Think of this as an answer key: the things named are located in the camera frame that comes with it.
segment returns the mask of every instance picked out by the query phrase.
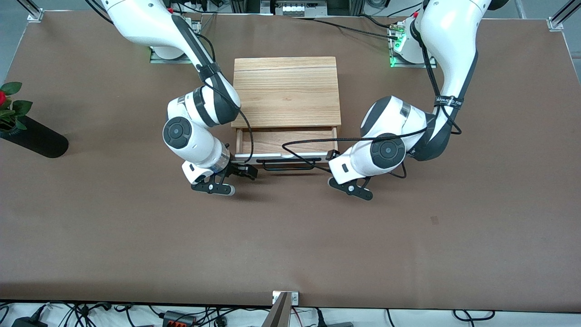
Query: metal bracket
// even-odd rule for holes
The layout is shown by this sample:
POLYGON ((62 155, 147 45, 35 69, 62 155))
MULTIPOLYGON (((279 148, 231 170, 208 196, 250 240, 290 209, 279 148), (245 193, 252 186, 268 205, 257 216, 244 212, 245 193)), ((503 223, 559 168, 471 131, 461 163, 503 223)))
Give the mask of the metal bracket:
POLYGON ((42 20, 43 17, 44 17, 44 9, 43 8, 40 8, 38 10, 37 17, 35 17, 35 16, 31 15, 31 14, 28 14, 28 17, 27 17, 26 20, 28 20, 28 22, 30 22, 30 23, 40 23, 40 21, 42 20))
POLYGON ((550 32, 560 32, 560 31, 562 31, 564 29, 563 28, 563 24, 559 24, 557 26, 554 26, 553 24, 554 24, 553 18, 552 17, 549 17, 547 19, 547 27, 548 27, 548 30, 550 32))
POLYGON ((296 307, 299 305, 299 292, 291 292, 291 291, 273 291, 272 292, 272 304, 275 304, 278 300, 278 297, 281 293, 290 293, 291 305, 296 307))
POLYGON ((291 317, 291 308, 296 298, 296 304, 299 303, 299 292, 279 292, 272 293, 274 304, 266 316, 262 327, 288 327, 289 318, 291 317))
POLYGON ((551 32, 563 30, 563 23, 571 17, 579 8, 581 8, 581 0, 570 0, 552 17, 547 19, 548 29, 551 32))
POLYGON ((32 0, 16 0, 18 3, 28 11, 28 20, 31 23, 40 23, 44 15, 44 9, 39 8, 32 0))

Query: table surface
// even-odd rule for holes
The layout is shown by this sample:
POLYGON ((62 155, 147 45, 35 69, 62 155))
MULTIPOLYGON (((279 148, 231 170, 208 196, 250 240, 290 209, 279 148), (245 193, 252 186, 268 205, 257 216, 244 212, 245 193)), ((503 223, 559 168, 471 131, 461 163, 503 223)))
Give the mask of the table surface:
MULTIPOLYGON (((381 97, 433 101, 425 71, 389 68, 375 37, 279 16, 217 16, 205 33, 229 79, 235 58, 336 57, 340 136, 381 97)), ((161 136, 168 101, 201 85, 193 67, 149 64, 93 12, 47 12, 7 80, 70 149, 0 143, 0 298, 267 305, 298 290, 302 306, 578 311, 581 90, 564 39, 484 20, 478 48, 464 133, 407 160, 406 180, 373 178, 372 201, 324 172, 261 171, 208 196, 161 136)), ((229 125, 212 132, 234 144, 229 125)))

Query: robotic arm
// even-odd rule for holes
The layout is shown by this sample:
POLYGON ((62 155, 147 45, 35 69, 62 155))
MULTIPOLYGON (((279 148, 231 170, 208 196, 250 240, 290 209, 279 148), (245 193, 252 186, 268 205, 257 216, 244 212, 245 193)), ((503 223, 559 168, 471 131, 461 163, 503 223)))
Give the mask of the robotic arm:
POLYGON ((398 23, 411 35, 401 54, 418 61, 427 50, 442 67, 444 85, 441 91, 435 90, 434 110, 425 113, 396 97, 377 100, 363 119, 360 133, 383 139, 359 141, 330 160, 331 187, 370 200, 367 182, 358 186, 357 179, 368 181, 370 176, 388 173, 406 155, 426 161, 444 151, 476 66, 476 31, 490 1, 425 0, 416 18, 398 23))
POLYGON ((190 59, 204 86, 167 106, 163 140, 179 157, 192 189, 231 196, 224 184, 231 174, 254 179, 256 168, 232 163, 227 146, 207 130, 232 122, 240 111, 238 94, 212 60, 189 24, 172 15, 161 0, 102 0, 115 27, 133 43, 177 48, 190 59))

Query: drawer handle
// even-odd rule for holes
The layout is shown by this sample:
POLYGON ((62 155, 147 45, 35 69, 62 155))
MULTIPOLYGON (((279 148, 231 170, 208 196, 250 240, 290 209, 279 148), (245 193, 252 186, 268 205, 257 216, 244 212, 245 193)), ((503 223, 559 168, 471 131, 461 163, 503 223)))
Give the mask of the drawer handle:
MULTIPOLYGON (((310 158, 307 159, 309 162, 311 162, 313 165, 317 162, 317 161, 321 161, 321 158, 310 158)), ((288 159, 258 159, 256 161, 257 163, 261 163, 262 164, 262 168, 266 171, 269 172, 282 172, 282 171, 286 171, 286 170, 311 170, 312 168, 314 168, 311 165, 306 165, 306 166, 300 166, 300 167, 272 167, 277 166, 277 164, 300 164, 303 163, 304 161, 297 161, 297 159, 294 158, 288 158, 288 159)))

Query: wooden box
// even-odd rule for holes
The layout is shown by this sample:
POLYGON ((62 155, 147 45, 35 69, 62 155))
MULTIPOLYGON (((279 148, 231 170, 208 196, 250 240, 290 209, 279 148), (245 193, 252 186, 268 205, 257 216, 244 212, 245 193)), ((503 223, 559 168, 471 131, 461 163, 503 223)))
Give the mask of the wooden box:
MULTIPOLYGON (((341 126, 335 57, 238 58, 234 88, 254 137, 251 164, 291 159, 281 145, 289 141, 335 138, 341 126)), ((236 154, 250 154, 250 134, 241 116, 232 122, 236 154)), ((305 158, 324 162, 337 142, 289 146, 305 158)))

